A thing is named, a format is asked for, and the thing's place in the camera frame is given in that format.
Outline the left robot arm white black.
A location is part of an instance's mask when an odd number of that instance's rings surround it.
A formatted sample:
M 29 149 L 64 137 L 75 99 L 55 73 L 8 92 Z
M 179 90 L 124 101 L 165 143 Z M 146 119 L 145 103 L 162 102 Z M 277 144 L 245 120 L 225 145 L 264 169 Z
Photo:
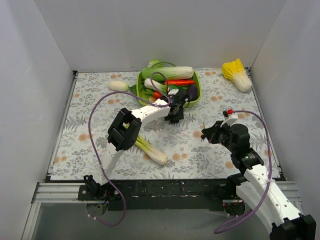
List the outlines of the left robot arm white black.
M 91 145 L 97 157 L 98 170 L 92 175 L 85 175 L 84 182 L 89 194 L 95 200 L 101 200 L 106 196 L 107 191 L 104 184 L 113 185 L 109 180 L 113 168 L 123 152 L 129 150 L 136 143 L 141 127 L 159 118 L 164 118 L 171 123 L 182 120 L 184 104 L 190 100 L 190 95 L 181 89 L 174 95 L 163 95 L 154 102 L 146 101 L 146 106 L 138 109 L 128 110 L 127 108 L 122 108 L 107 130 L 106 156 L 101 159 L 93 140 L 91 121 L 96 108 L 102 100 L 113 94 L 116 94 L 116 92 L 103 96 L 93 107 L 88 119 L 88 132 Z

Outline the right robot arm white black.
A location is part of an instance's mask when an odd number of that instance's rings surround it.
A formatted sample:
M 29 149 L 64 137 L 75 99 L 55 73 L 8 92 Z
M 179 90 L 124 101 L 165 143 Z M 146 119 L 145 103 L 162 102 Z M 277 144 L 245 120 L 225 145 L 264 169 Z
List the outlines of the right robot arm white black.
M 201 132 L 202 139 L 221 144 L 230 151 L 232 163 L 240 173 L 229 177 L 233 182 L 226 186 L 227 195 L 245 201 L 251 209 L 249 215 L 256 215 L 262 221 L 271 240 L 315 239 L 315 219 L 295 207 L 269 178 L 263 160 L 250 146 L 245 125 L 217 121 Z

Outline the small red chili toy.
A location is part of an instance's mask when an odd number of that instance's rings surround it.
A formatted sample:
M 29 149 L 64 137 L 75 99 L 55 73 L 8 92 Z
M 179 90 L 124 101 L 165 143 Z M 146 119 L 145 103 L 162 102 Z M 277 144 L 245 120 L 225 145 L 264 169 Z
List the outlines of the small red chili toy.
M 158 92 L 158 91 L 154 91 L 153 92 L 153 97 L 155 98 L 155 99 L 159 99 L 159 98 L 161 98 L 163 95 L 160 93 L 160 92 Z

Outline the purple eggplant toy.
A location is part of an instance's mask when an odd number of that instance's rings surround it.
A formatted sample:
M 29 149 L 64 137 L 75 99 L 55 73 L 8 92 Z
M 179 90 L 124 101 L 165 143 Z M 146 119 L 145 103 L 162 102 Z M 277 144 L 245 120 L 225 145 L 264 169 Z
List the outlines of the purple eggplant toy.
M 198 87 L 196 86 L 196 84 L 192 84 L 190 85 L 188 88 L 187 88 L 187 91 L 186 91 L 189 95 L 189 100 L 192 102 L 192 101 L 195 101 L 198 99 Z

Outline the bok choy toy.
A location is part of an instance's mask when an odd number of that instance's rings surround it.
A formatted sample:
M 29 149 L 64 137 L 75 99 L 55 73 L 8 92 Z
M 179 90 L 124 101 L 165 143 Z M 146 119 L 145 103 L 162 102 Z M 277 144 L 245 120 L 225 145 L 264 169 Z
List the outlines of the bok choy toy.
M 151 80 L 150 78 L 147 78 L 143 81 L 143 85 L 144 87 L 146 88 L 145 92 L 146 93 L 151 93 L 151 97 L 153 97 L 153 93 L 155 91 L 161 93 L 162 95 L 167 95 L 167 88 L 168 88 L 168 84 L 165 85 L 164 82 L 157 82 L 155 80 Z M 186 86 L 177 86 L 179 87 L 179 91 L 183 91 L 183 92 L 186 92 L 187 91 L 187 88 Z

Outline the green napa cabbage toy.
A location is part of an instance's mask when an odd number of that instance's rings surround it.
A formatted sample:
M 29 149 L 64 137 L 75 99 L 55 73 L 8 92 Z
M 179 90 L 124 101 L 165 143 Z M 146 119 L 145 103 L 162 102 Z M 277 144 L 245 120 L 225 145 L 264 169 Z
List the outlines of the green napa cabbage toy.
M 165 79 L 168 81 L 185 80 L 193 77 L 194 69 L 190 66 L 145 67 L 142 69 L 141 74 L 144 79 L 152 77 L 157 82 L 163 82 Z

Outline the celery stalk toy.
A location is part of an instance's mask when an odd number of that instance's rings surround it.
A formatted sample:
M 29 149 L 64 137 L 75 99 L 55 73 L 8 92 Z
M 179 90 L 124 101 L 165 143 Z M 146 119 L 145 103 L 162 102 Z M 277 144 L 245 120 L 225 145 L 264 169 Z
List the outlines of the celery stalk toy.
M 168 161 L 168 157 L 155 146 L 151 145 L 147 140 L 145 140 L 140 135 L 137 136 L 135 145 L 140 148 L 146 155 L 150 157 L 152 161 L 160 166 L 165 166 Z

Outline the green plastic basket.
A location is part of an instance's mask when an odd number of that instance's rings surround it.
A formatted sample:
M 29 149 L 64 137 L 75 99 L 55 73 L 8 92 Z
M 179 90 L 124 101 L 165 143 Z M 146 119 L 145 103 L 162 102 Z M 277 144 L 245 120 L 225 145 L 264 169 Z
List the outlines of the green plastic basket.
M 196 71 L 193 71 L 193 77 L 191 78 L 193 81 L 195 81 L 195 85 L 196 85 L 196 90 L 197 90 L 197 99 L 190 101 L 189 104 L 185 103 L 184 107 L 185 108 L 191 108 L 192 106 L 194 106 L 202 97 L 202 87 L 201 87 L 201 83 L 200 83 L 200 79 L 198 77 L 198 74 L 196 73 Z M 149 102 L 149 97 L 151 96 L 151 93 L 146 93 L 146 88 L 144 87 L 144 83 L 143 83 L 144 79 L 142 76 L 142 72 L 139 72 L 136 78 L 136 87 L 134 88 L 136 91 L 136 95 Z

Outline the light green leaf toy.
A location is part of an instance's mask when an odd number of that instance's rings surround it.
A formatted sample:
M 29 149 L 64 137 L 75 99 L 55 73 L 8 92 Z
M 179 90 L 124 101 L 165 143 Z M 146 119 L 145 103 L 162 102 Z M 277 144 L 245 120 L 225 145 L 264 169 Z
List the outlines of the light green leaf toy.
M 159 59 L 152 59 L 148 65 L 148 68 L 162 68 L 164 67 L 164 63 Z

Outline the white radish toy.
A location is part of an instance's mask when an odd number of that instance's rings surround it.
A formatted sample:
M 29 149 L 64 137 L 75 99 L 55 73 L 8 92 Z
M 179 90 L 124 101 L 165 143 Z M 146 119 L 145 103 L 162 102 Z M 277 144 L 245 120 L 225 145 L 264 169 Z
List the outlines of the white radish toy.
M 134 91 L 137 86 L 135 84 L 130 86 L 126 82 L 115 80 L 115 81 L 109 82 L 108 87 L 113 91 L 126 92 L 129 90 Z

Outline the yellow white cabbage toy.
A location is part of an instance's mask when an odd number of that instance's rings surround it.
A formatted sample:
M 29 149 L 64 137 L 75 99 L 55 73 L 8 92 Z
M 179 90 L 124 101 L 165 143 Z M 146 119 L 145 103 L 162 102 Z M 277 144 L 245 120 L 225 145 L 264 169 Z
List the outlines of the yellow white cabbage toy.
M 247 72 L 239 58 L 226 62 L 221 67 L 223 76 L 233 82 L 241 92 L 247 92 L 252 87 Z

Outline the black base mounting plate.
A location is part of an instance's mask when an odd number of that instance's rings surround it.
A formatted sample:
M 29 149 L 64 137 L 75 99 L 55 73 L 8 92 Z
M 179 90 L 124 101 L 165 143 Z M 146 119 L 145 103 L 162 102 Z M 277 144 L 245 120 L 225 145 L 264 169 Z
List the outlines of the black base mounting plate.
M 151 179 L 113 180 L 99 184 L 85 176 L 79 187 L 79 201 L 108 206 L 110 211 L 207 209 L 240 216 L 246 211 L 244 200 L 236 195 L 228 179 Z

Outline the aluminium frame rail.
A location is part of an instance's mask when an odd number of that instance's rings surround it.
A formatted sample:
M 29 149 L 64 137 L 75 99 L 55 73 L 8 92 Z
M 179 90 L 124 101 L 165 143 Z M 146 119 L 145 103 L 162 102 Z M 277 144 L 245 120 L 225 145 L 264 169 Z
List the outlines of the aluminium frame rail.
M 277 181 L 278 187 L 290 202 L 300 202 L 294 181 Z M 73 203 L 78 201 L 79 189 L 82 183 L 39 183 L 33 195 L 33 203 Z

